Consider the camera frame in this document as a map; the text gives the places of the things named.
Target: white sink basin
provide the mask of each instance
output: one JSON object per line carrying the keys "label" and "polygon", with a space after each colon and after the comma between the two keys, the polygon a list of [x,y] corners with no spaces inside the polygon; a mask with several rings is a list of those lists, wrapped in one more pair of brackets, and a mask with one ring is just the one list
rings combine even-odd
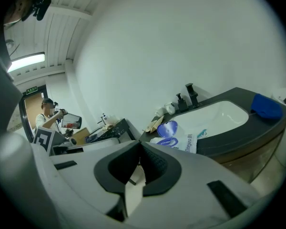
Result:
{"label": "white sink basin", "polygon": [[246,111],[230,101],[221,101],[178,115],[171,120],[178,123],[176,135],[199,134],[206,129],[210,137],[235,129],[247,122]]}

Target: exit sign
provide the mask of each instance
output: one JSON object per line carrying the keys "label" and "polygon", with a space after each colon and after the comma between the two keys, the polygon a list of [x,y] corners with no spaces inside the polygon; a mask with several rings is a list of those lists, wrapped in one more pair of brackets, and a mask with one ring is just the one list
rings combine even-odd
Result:
{"label": "exit sign", "polygon": [[37,91],[37,86],[27,89],[27,95]]}

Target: faucet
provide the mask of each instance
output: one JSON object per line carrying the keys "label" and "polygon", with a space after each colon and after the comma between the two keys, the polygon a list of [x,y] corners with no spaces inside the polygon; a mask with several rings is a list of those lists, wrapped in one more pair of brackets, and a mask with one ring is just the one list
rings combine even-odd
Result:
{"label": "faucet", "polygon": [[198,96],[198,93],[194,91],[193,89],[193,83],[189,83],[189,84],[186,84],[186,89],[190,95],[190,99],[192,101],[192,105],[193,107],[198,107],[198,101],[197,101],[197,96]]}

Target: soap dispenser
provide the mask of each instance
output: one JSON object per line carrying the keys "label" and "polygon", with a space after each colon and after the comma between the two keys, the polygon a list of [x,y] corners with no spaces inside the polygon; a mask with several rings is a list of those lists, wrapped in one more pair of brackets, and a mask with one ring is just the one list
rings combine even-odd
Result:
{"label": "soap dispenser", "polygon": [[178,97],[178,108],[180,112],[187,111],[189,108],[186,104],[186,101],[180,96],[180,94],[176,95]]}

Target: door frame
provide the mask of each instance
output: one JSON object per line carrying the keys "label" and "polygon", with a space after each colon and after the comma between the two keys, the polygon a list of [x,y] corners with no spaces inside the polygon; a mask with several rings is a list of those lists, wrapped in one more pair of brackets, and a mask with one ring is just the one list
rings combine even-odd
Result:
{"label": "door frame", "polygon": [[34,134],[33,134],[32,130],[31,130],[29,119],[28,119],[28,116],[27,116],[27,110],[25,108],[25,99],[29,98],[29,97],[31,97],[31,96],[33,96],[35,94],[39,94],[39,93],[43,93],[43,97],[44,98],[48,97],[46,85],[37,87],[37,91],[33,92],[31,94],[22,93],[23,96],[22,96],[22,98],[21,98],[21,100],[19,102],[19,111],[20,111],[21,122],[22,122],[22,125],[23,125],[23,129],[24,129],[25,135],[27,136],[27,139],[28,139],[28,141],[30,143],[32,143],[33,140],[34,140]]}

